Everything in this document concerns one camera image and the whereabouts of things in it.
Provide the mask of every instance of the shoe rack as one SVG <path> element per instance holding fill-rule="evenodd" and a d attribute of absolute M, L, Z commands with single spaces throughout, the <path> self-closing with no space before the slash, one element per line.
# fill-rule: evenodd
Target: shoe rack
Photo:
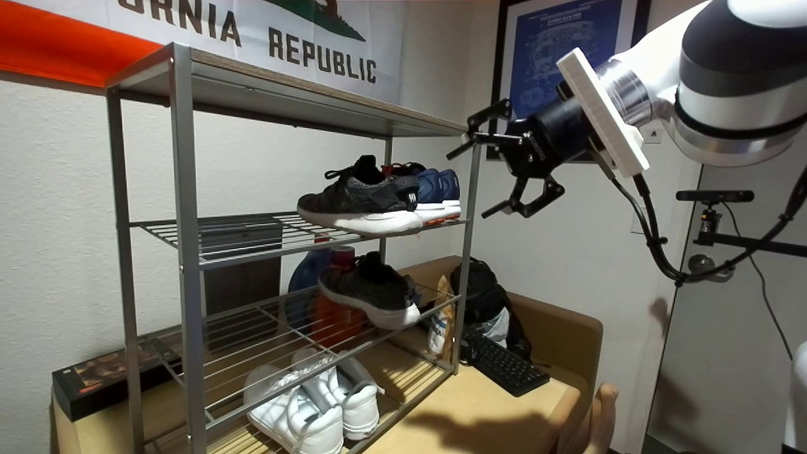
<path fill-rule="evenodd" d="M 175 145 L 175 191 L 178 191 L 178 219 L 132 219 L 130 217 L 130 190 L 126 190 L 126 155 L 125 155 L 125 101 L 160 104 L 169 109 L 171 117 L 171 145 Z M 122 263 L 122 306 L 125 306 L 125 330 L 126 330 L 126 369 L 130 369 L 130 420 L 132 420 L 132 452 L 155 452 L 149 445 L 158 439 L 145 439 L 142 422 L 142 386 L 139 386 L 139 362 L 136 347 L 145 333 L 136 330 L 136 294 L 134 294 L 134 261 L 132 261 L 132 236 L 151 236 L 168 247 L 178 247 L 179 254 L 179 306 L 181 323 L 164 333 L 147 336 L 168 369 L 178 378 L 184 393 L 184 427 L 178 427 L 179 436 L 168 435 L 164 439 L 179 439 L 179 452 L 202 454 L 210 446 L 222 446 L 228 439 L 246 439 L 253 432 L 246 430 L 243 383 L 250 365 L 281 355 L 296 344 L 310 344 L 309 336 L 285 330 L 265 330 L 263 338 L 247 338 L 241 348 L 217 355 L 210 350 L 212 321 L 204 315 L 204 273 L 234 267 L 256 261 L 296 254 L 313 247 L 334 247 L 367 242 L 368 237 L 316 228 L 301 219 L 296 213 L 270 213 L 270 215 L 243 215 L 243 217 L 217 217 L 200 219 L 198 213 L 198 174 L 195 174 L 195 113 L 212 112 L 234 118 L 260 118 L 274 125 L 294 125 L 301 130 L 338 131 L 354 136 L 381 138 L 387 155 L 392 155 L 395 138 L 429 138 L 429 136 L 463 136 L 464 126 L 449 125 L 434 117 L 422 117 L 388 104 L 361 99 L 354 93 L 334 92 L 319 84 L 297 80 L 265 69 L 228 62 L 204 50 L 168 45 L 151 59 L 145 59 L 134 69 L 125 70 L 107 92 L 108 104 L 108 130 L 112 130 L 112 162 L 113 162 L 113 195 L 116 195 L 116 237 L 118 237 L 118 263 Z M 464 217 L 442 224 L 440 231 L 463 231 L 464 244 L 463 258 L 470 258 L 471 228 L 475 228 L 475 191 L 480 174 L 480 149 L 471 159 L 471 179 L 464 188 Z M 260 321 L 265 325 L 281 325 L 277 301 L 241 307 L 234 315 Z M 463 291 L 454 301 L 459 310 L 464 306 Z M 456 372 L 454 362 L 434 362 L 419 355 L 417 348 L 398 348 L 395 355 L 383 348 L 415 347 L 412 341 L 395 344 L 397 336 L 415 333 L 387 333 L 368 328 L 349 348 L 340 348 L 335 359 L 349 355 L 379 355 L 383 362 L 412 353 L 417 355 L 415 373 L 417 383 L 401 392 L 401 407 L 388 411 L 373 436 L 381 436 L 395 427 L 412 407 L 429 396 L 440 383 L 444 383 Z"/>

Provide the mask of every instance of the framed picture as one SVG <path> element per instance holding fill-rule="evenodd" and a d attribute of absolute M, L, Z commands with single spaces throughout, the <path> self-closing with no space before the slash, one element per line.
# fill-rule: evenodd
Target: framed picture
<path fill-rule="evenodd" d="M 648 12 L 651 0 L 500 0 L 493 104 L 511 99 L 519 118 L 541 112 L 564 80 L 559 59 L 580 49 L 599 69 L 646 36 Z"/>

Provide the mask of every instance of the white sneaker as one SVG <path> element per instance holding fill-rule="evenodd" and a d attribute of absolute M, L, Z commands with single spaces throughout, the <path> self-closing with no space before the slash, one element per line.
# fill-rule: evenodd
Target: white sneaker
<path fill-rule="evenodd" d="M 316 365 L 334 364 L 334 355 L 316 348 L 301 348 L 294 359 L 297 373 L 305 373 Z M 316 402 L 335 402 L 343 411 L 347 439 L 361 441 L 379 427 L 379 402 L 381 392 L 373 377 L 357 362 L 347 359 L 335 369 L 326 369 L 324 373 L 309 378 L 303 388 Z"/>
<path fill-rule="evenodd" d="M 256 430 L 275 439 L 291 454 L 338 454 L 343 452 L 343 415 L 340 410 L 321 410 L 301 386 L 285 393 L 277 388 L 297 382 L 297 373 L 281 377 L 274 365 L 250 372 L 246 405 L 267 398 L 247 411 Z"/>

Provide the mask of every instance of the black cable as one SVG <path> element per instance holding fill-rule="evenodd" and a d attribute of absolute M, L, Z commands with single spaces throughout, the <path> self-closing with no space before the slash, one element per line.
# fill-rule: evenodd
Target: black cable
<path fill-rule="evenodd" d="M 731 210 L 727 202 L 724 202 L 724 208 L 727 208 L 727 213 L 729 213 L 729 217 L 731 217 L 731 224 L 735 224 L 738 237 L 744 237 L 744 236 L 740 232 L 740 222 L 738 222 L 735 210 Z M 762 273 L 762 267 L 758 265 L 754 258 L 749 258 L 749 263 L 751 263 L 754 273 L 759 275 L 765 307 L 767 307 L 769 318 L 775 321 L 775 328 L 777 328 L 777 333 L 779 333 L 779 338 L 783 338 L 783 347 L 785 347 L 785 350 L 788 350 L 788 359 L 793 362 L 793 348 L 791 348 L 791 344 L 788 344 L 788 336 L 785 336 L 785 330 L 783 330 L 783 325 L 779 325 L 779 318 L 777 318 L 775 306 L 772 306 L 769 294 L 767 294 L 767 277 L 765 277 L 765 273 Z"/>

